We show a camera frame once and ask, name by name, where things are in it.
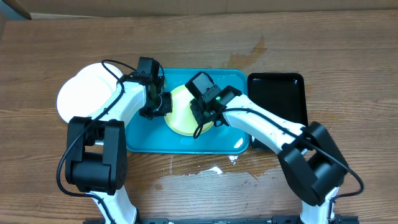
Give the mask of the yellow-green plate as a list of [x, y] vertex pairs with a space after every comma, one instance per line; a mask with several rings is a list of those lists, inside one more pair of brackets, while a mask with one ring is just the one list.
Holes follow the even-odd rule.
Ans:
[[180, 85], [171, 91], [172, 112], [165, 115], [165, 122], [169, 128], [184, 136], [193, 136], [198, 123], [190, 108], [193, 95], [185, 85]]

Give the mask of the white plate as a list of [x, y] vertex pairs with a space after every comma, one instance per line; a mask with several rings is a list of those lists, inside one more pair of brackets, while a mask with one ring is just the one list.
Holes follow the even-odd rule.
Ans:
[[75, 76], [58, 93], [58, 113], [66, 123], [74, 116], [87, 117], [100, 108], [115, 91], [116, 79], [113, 76]]
[[110, 63], [105, 63], [105, 67], [102, 63], [93, 63], [91, 65], [87, 65], [82, 68], [77, 74], [77, 77], [96, 77], [102, 80], [106, 80], [107, 82], [116, 82], [117, 79], [113, 76], [116, 75], [118, 78], [121, 78], [123, 73]]

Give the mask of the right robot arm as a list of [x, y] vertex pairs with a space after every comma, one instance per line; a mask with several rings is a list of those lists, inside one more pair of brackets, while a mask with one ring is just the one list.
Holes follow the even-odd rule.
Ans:
[[324, 126], [280, 118], [232, 86], [221, 89], [206, 72], [198, 72], [185, 86], [193, 95], [190, 107], [198, 123], [194, 138], [209, 122], [248, 133], [277, 155], [289, 187], [302, 200], [300, 222], [334, 222], [333, 204], [348, 163]]

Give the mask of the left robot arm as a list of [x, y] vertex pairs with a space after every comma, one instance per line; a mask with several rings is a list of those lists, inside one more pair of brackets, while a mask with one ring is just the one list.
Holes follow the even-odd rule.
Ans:
[[68, 123], [67, 149], [56, 172], [59, 189], [72, 197], [92, 198], [104, 223], [139, 223], [124, 183], [127, 176], [126, 126], [135, 114], [152, 120], [172, 111], [164, 91], [161, 64], [140, 57], [137, 68], [116, 78], [117, 89], [93, 114]]

